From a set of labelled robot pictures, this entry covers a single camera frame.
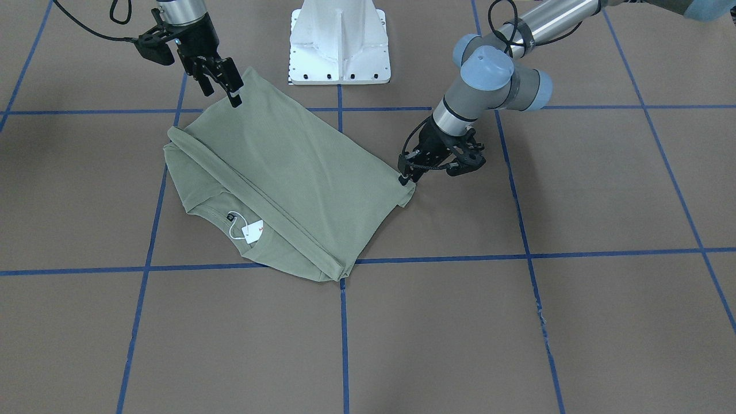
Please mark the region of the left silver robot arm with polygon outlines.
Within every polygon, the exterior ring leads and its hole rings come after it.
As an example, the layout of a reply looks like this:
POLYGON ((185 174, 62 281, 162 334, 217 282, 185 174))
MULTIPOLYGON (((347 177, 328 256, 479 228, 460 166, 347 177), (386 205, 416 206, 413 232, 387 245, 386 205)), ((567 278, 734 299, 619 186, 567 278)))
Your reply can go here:
POLYGON ((587 18, 618 1, 544 1, 520 14, 509 2, 511 19, 489 24, 486 35, 467 34, 453 48, 458 76, 430 116, 413 133, 418 142, 398 155, 398 181, 406 186, 428 171, 456 177, 486 163, 485 147, 476 140, 476 121, 487 110, 535 111, 554 91, 550 76, 525 67, 520 60, 543 45, 573 34, 587 18))

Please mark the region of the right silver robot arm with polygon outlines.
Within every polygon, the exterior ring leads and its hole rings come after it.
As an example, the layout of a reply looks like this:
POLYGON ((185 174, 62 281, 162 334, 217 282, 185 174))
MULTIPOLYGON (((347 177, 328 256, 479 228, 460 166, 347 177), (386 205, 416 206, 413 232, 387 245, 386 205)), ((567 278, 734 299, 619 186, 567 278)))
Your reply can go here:
POLYGON ((219 37, 204 1, 157 1, 152 13, 158 33, 156 42, 171 56, 169 42, 174 42, 177 55, 187 76, 191 76, 205 96, 214 93, 218 84, 228 96, 231 106, 242 104, 239 90, 244 86, 236 63, 219 55, 219 37))

